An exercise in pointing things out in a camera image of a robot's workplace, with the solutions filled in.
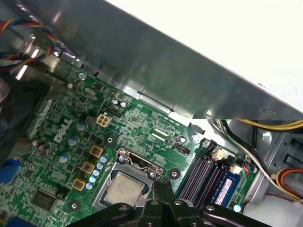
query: wire bundle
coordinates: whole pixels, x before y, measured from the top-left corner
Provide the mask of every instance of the wire bundle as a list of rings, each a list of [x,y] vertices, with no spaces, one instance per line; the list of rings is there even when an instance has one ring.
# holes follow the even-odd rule
[[[288,174],[303,174],[303,169],[299,168],[286,168],[280,170],[276,174],[276,183],[281,188],[282,191],[284,191],[286,194],[292,196],[293,198],[297,200],[302,200],[303,197],[298,192],[296,192],[294,189],[290,188],[289,186],[285,185],[284,179]]]
[[[49,46],[46,53],[43,53],[40,56],[37,56],[34,58],[28,58],[28,57],[18,56],[18,55],[7,55],[7,54],[0,55],[0,60],[10,60],[10,61],[20,60],[21,61],[16,64],[11,64],[8,66],[0,67],[0,71],[10,71],[12,69],[16,69],[23,65],[31,64],[35,61],[41,61],[44,58],[48,57],[49,55],[53,54],[53,49],[54,49],[54,46],[56,45],[56,38],[50,32],[47,31],[47,29],[44,25],[41,25],[35,21],[25,20],[22,18],[10,19],[10,20],[4,21],[0,24],[0,35],[5,29],[11,28],[11,27],[17,26],[17,25],[25,25],[25,26],[41,29],[50,38],[52,44]]]
[[[229,128],[226,120],[210,120],[210,123],[220,131],[228,140],[230,140],[236,147],[238,147],[241,151],[243,151],[251,160],[258,166],[259,170],[264,174],[267,180],[275,186],[277,189],[285,192],[285,190],[280,187],[272,178],[269,170],[267,169],[265,163],[258,155],[258,153],[249,146],[246,142],[241,140],[237,135],[235,135]],[[298,196],[292,196],[297,200],[301,200]]]
[[[257,122],[253,122],[246,119],[241,119],[240,121],[253,125],[257,128],[266,130],[266,131],[277,131],[277,132],[284,132],[284,131],[292,131],[298,128],[303,127],[303,120],[295,121],[288,124],[277,124],[277,125],[269,125],[269,124],[261,124]]]

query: yellow wire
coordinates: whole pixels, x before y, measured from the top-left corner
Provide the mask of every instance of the yellow wire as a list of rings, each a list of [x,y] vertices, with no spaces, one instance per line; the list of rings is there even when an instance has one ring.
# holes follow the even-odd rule
[[[295,121],[295,122],[289,123],[289,124],[281,124],[281,125],[260,124],[260,123],[256,123],[256,122],[246,120],[246,119],[240,119],[240,121],[242,121],[246,124],[254,125],[257,127],[264,128],[264,129],[271,129],[271,130],[292,130],[292,129],[297,129],[297,128],[303,127],[302,120]]]
[[[295,198],[295,199],[297,199],[297,200],[301,200],[300,197],[298,197],[298,196],[292,194],[291,192],[285,190],[285,189],[281,186],[280,182],[278,181],[278,178],[279,178],[279,175],[281,174],[281,172],[282,172],[283,170],[284,170],[284,169],[281,169],[281,170],[276,174],[276,183],[277,183],[278,187],[279,187],[282,191],[284,191],[286,194],[292,196],[293,198]]]

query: black ram slot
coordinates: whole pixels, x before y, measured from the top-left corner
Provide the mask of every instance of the black ram slot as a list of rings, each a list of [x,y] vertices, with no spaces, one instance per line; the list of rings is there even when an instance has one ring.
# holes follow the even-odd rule
[[[186,183],[179,195],[179,199],[183,199],[183,200],[187,199],[188,194],[190,193],[190,190],[192,189],[192,185],[197,180],[198,173],[205,165],[207,165],[207,162],[202,158],[199,158],[193,164],[193,166],[191,167],[191,170],[190,170],[189,177],[186,177],[186,181],[185,181]]]
[[[196,200],[197,195],[199,194],[200,190],[202,189],[202,185],[204,184],[205,179],[210,174],[214,164],[213,163],[207,163],[207,165],[203,168],[201,173],[198,175],[199,179],[196,181],[195,186],[191,190],[191,193],[189,194],[189,198],[187,200],[192,201],[193,203]]]
[[[226,169],[222,168],[221,166],[215,166],[211,171],[208,179],[205,181],[205,184],[202,186],[202,190],[200,195],[198,195],[198,200],[196,202],[195,208],[199,209],[204,203],[207,201],[211,201],[214,192],[217,188],[217,185],[224,177],[226,173]]]

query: blue ram module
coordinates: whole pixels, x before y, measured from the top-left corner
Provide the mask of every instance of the blue ram module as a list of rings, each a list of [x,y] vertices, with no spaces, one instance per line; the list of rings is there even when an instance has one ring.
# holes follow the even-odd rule
[[[227,207],[240,183],[241,176],[227,172],[219,183],[211,203]]]

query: motherboard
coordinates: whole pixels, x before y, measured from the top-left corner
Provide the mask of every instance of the motherboard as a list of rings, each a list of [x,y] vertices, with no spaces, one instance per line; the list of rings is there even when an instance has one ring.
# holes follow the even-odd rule
[[[135,206],[163,178],[197,208],[243,202],[255,173],[244,171],[242,157],[65,65],[53,75],[64,81],[64,95],[41,99],[22,138],[28,150],[13,160],[13,177],[0,182],[1,222],[64,227],[118,202]]]

